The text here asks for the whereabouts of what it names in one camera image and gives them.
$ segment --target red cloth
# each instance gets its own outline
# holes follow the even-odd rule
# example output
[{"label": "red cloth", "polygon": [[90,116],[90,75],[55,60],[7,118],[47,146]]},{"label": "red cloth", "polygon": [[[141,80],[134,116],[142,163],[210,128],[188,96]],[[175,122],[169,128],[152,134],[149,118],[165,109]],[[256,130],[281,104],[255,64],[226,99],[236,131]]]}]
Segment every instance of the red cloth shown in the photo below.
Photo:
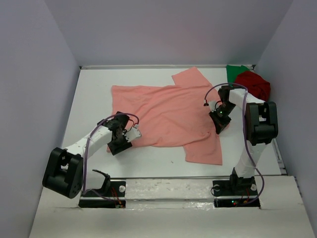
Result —
[{"label": "red cloth", "polygon": [[261,76],[251,71],[245,71],[238,74],[235,83],[241,84],[248,88],[248,92],[256,98],[267,101],[271,92],[269,82],[265,81]]}]

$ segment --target white backdrop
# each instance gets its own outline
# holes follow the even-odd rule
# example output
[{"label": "white backdrop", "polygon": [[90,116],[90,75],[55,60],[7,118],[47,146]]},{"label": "white backdrop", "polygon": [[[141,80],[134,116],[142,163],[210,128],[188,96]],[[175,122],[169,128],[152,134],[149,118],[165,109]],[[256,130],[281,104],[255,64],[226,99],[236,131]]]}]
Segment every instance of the white backdrop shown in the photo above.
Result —
[{"label": "white backdrop", "polygon": [[26,238],[79,67],[42,0],[1,0],[0,32],[0,237]]},{"label": "white backdrop", "polygon": [[288,173],[298,179],[315,235],[316,9],[316,0],[295,0],[256,67],[271,83],[271,100],[278,109],[277,142]]},{"label": "white backdrop", "polygon": [[256,64],[292,0],[45,0],[80,65]]}]

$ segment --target wire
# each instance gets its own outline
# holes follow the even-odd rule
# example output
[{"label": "wire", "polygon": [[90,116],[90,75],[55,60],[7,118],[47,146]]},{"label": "wire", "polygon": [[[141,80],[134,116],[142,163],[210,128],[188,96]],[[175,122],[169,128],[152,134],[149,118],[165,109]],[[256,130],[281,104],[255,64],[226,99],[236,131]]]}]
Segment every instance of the wire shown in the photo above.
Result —
[{"label": "wire", "polygon": [[218,103],[221,103],[221,100],[218,101],[218,102],[216,102],[216,104],[214,105],[214,108],[215,108],[216,110],[217,110],[216,106],[217,106]]},{"label": "wire", "polygon": [[133,124],[127,132],[129,132],[132,129],[132,127],[134,127],[134,125],[135,125],[135,122],[132,119],[129,119],[129,121],[131,121]]},{"label": "wire", "polygon": [[112,194],[112,197],[115,198],[115,195],[114,195],[114,192],[113,192],[112,189],[113,189],[113,188],[111,188],[111,194]]},{"label": "wire", "polygon": [[251,161],[253,167],[254,167],[255,170],[258,172],[258,174],[259,174],[259,176],[261,177],[261,180],[262,180],[262,188],[261,188],[261,190],[259,191],[258,195],[257,195],[254,199],[252,199],[251,201],[248,201],[247,203],[243,203],[242,205],[244,206],[244,205],[248,205],[248,204],[254,202],[255,200],[257,200],[257,199],[260,197],[260,195],[262,194],[262,192],[263,192],[263,190],[264,190],[264,185],[265,185],[265,184],[264,184],[264,177],[263,177],[263,175],[260,173],[259,169],[257,168],[257,165],[256,165],[256,163],[254,162],[254,160],[253,160],[253,158],[252,158],[252,156],[251,156],[251,153],[250,153],[249,148],[248,148],[248,143],[247,143],[247,129],[246,129],[246,123],[245,123],[245,122],[246,122],[245,114],[246,114],[246,104],[247,104],[246,102],[247,102],[247,96],[248,96],[248,89],[247,89],[247,87],[245,87],[245,86],[243,86],[243,85],[241,85],[241,84],[238,84],[238,83],[221,83],[221,84],[218,84],[218,85],[212,87],[210,90],[208,90],[208,92],[207,92],[206,95],[205,95],[204,100],[205,100],[205,102],[207,103],[208,93],[209,93],[212,89],[214,89],[214,88],[216,88],[216,87],[218,87],[218,86],[231,85],[231,84],[232,84],[232,85],[236,85],[236,86],[240,86],[240,87],[242,87],[242,88],[244,88],[244,89],[246,90],[246,93],[244,94],[244,97],[243,97],[243,106],[242,106],[242,122],[243,122],[244,146],[245,146],[245,148],[246,148],[247,154],[248,154],[248,156],[249,156],[249,158],[250,158],[250,161]]},{"label": "wire", "polygon": [[248,199],[247,199],[247,201],[246,202],[248,202],[249,201],[249,199],[250,199],[250,194],[249,194],[249,190],[247,189],[247,193],[248,193]]},{"label": "wire", "polygon": [[244,197],[244,193],[242,193],[242,197],[238,200],[238,202],[241,201],[241,199],[242,199],[243,197]]},{"label": "wire", "polygon": [[122,205],[121,200],[119,199],[118,194],[117,194],[116,190],[114,189],[114,187],[111,188],[111,193],[112,193],[112,196],[113,196],[113,197],[116,197],[116,198],[117,198],[118,203],[119,203],[120,205]]},{"label": "wire", "polygon": [[100,193],[98,193],[98,192],[97,192],[96,190],[94,190],[94,189],[89,189],[89,190],[87,190],[86,192],[88,192],[88,191],[94,192],[95,195],[97,195],[98,197],[101,197],[102,199],[104,199],[104,200],[106,200],[106,201],[115,202],[115,201],[112,200],[112,199],[109,199],[109,198],[107,198],[107,197],[102,196]]},{"label": "wire", "polygon": [[137,123],[139,124],[140,119],[138,118],[138,116],[131,114],[131,113],[117,113],[114,115],[111,115],[105,119],[103,119],[100,123],[98,123],[98,125],[95,127],[95,129],[93,129],[93,131],[90,133],[90,136],[87,138],[87,142],[86,142],[86,147],[85,147],[85,153],[84,153],[84,177],[83,177],[83,194],[86,194],[87,190],[86,190],[86,180],[87,180],[87,161],[88,161],[88,148],[89,148],[89,143],[90,143],[90,138],[95,134],[95,132],[98,130],[98,128],[105,123],[107,120],[109,120],[110,118],[113,118],[115,116],[121,116],[121,115],[127,115],[127,116],[133,116],[137,119]]}]

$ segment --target shirt sleeve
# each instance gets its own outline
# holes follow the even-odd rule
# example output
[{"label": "shirt sleeve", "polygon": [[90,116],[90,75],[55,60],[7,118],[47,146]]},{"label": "shirt sleeve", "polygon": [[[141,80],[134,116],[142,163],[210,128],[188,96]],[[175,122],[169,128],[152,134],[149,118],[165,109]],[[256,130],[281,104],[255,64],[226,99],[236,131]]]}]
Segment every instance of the shirt sleeve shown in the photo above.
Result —
[{"label": "shirt sleeve", "polygon": [[188,70],[180,72],[172,76],[175,85],[183,87],[197,87],[197,86],[208,86],[211,84],[209,81],[200,73],[196,67],[192,67]]}]

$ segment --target white table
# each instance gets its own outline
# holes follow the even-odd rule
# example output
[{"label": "white table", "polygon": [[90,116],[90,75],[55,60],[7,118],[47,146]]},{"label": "white table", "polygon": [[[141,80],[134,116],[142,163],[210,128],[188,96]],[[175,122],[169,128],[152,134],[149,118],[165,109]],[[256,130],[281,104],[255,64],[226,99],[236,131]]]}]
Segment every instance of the white table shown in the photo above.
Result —
[{"label": "white table", "polygon": [[[261,209],[214,208],[212,179],[131,179],[126,209],[79,208],[79,196],[68,199],[44,188],[30,238],[314,238],[294,178],[264,179]],[[256,183],[261,187],[259,177]],[[133,201],[162,194],[169,201]]]},{"label": "white table", "polygon": [[[96,123],[112,111],[112,85],[173,85],[172,75],[185,68],[147,69],[86,69],[81,70],[71,108],[63,147],[69,146],[86,135]],[[227,81],[225,68],[199,68],[212,85]],[[242,111],[236,107],[232,122],[220,135],[223,165],[205,165],[185,161],[183,147],[132,148],[112,156],[106,147],[88,161],[88,179],[95,179],[92,169],[109,173],[112,178],[168,178],[228,176],[238,162],[243,150]],[[263,175],[280,175],[276,151],[267,146],[258,167]]]}]

